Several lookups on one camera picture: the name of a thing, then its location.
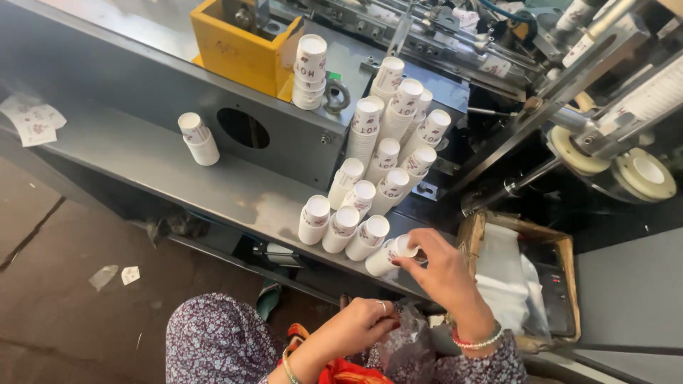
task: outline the orange cloth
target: orange cloth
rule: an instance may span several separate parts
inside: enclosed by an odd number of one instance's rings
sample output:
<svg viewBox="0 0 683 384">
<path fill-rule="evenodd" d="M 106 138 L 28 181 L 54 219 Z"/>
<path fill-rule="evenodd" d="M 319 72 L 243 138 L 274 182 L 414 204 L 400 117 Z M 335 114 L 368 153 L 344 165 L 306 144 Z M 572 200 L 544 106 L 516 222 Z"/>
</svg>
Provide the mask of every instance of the orange cloth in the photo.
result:
<svg viewBox="0 0 683 384">
<path fill-rule="evenodd" d="M 301 343 L 306 340 L 310 334 L 301 324 L 292 324 L 287 331 L 287 340 L 289 342 L 288 353 L 296 350 Z M 282 359 L 277 362 L 279 366 L 282 364 Z M 337 357 L 336 359 L 327 363 L 325 368 L 318 377 L 319 384 L 393 384 L 386 376 L 380 373 L 379 370 L 363 368 L 359 365 L 349 363 L 348 361 Z"/>
</svg>

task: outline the dirty floor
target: dirty floor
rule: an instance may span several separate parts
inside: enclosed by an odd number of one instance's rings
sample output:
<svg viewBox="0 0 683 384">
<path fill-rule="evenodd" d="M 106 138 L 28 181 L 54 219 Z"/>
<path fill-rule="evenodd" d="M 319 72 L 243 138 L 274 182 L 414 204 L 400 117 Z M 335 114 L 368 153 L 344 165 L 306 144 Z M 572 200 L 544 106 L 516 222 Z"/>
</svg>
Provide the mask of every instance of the dirty floor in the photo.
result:
<svg viewBox="0 0 683 384">
<path fill-rule="evenodd" d="M 0 383 L 164 383 L 165 330 L 183 301 L 224 292 L 254 305 L 263 279 L 65 200 L 0 159 Z M 100 292 L 88 279 L 119 273 Z M 125 286 L 120 272 L 138 266 Z M 317 329 L 339 308 L 284 290 L 269 322 Z"/>
</svg>

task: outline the purple floral clothing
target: purple floral clothing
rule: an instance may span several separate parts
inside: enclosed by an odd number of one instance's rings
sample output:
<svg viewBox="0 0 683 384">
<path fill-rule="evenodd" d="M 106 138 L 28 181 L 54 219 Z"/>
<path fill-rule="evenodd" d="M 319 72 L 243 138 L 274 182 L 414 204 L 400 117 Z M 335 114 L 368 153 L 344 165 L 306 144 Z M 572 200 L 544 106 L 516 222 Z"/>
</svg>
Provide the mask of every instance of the purple floral clothing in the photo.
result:
<svg viewBox="0 0 683 384">
<path fill-rule="evenodd" d="M 284 342 L 252 307 L 225 294 L 204 294 L 183 303 L 169 320 L 166 382 L 266 384 L 284 348 Z M 365 351 L 361 359 L 366 368 L 382 370 L 375 348 Z M 397 384 L 416 383 L 412 377 L 419 364 L 412 362 L 389 378 Z M 487 357 L 437 359 L 432 375 L 432 383 L 438 384 L 521 384 L 526 380 L 510 332 Z"/>
</svg>

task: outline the bangle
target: bangle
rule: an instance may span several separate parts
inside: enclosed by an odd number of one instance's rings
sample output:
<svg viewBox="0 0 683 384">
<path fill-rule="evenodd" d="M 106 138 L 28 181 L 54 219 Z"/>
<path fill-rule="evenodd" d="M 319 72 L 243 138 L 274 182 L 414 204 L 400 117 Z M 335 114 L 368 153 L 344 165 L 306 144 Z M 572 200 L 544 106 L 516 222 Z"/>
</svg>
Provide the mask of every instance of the bangle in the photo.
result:
<svg viewBox="0 0 683 384">
<path fill-rule="evenodd" d="M 285 351 L 282 352 L 282 365 L 285 366 L 285 373 L 287 374 L 287 378 L 290 380 L 290 384 L 301 384 L 301 380 L 296 377 L 296 375 L 292 372 L 292 369 L 290 368 L 290 364 L 287 362 L 287 352 L 290 351 L 290 347 L 288 346 L 285 348 Z"/>
<path fill-rule="evenodd" d="M 496 328 L 491 333 L 491 336 L 488 338 L 488 340 L 480 343 L 471 343 L 471 342 L 464 342 L 458 337 L 458 329 L 453 328 L 453 342 L 456 343 L 457 346 L 459 346 L 462 349 L 471 349 L 474 351 L 477 351 L 479 349 L 485 348 L 487 346 L 490 346 L 491 344 L 495 343 L 501 336 L 503 335 L 503 332 L 505 330 L 503 329 L 503 326 L 501 323 L 498 323 L 496 320 Z"/>
</svg>

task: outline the blue hose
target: blue hose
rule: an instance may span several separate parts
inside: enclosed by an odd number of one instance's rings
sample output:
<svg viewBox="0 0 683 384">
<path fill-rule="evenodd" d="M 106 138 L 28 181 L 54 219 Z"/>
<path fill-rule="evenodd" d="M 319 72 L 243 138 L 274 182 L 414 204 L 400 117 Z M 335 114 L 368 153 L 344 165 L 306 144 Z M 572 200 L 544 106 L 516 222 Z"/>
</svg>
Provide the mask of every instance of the blue hose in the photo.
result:
<svg viewBox="0 0 683 384">
<path fill-rule="evenodd" d="M 493 12 L 497 12 L 502 14 L 503 16 L 507 17 L 510 20 L 518 21 L 520 23 L 526 23 L 530 24 L 531 20 L 525 17 L 517 16 L 515 14 L 511 14 L 506 10 L 503 10 L 501 8 L 498 8 L 497 6 L 493 5 L 489 0 L 477 0 L 480 4 L 482 4 L 484 7 L 492 10 Z"/>
</svg>

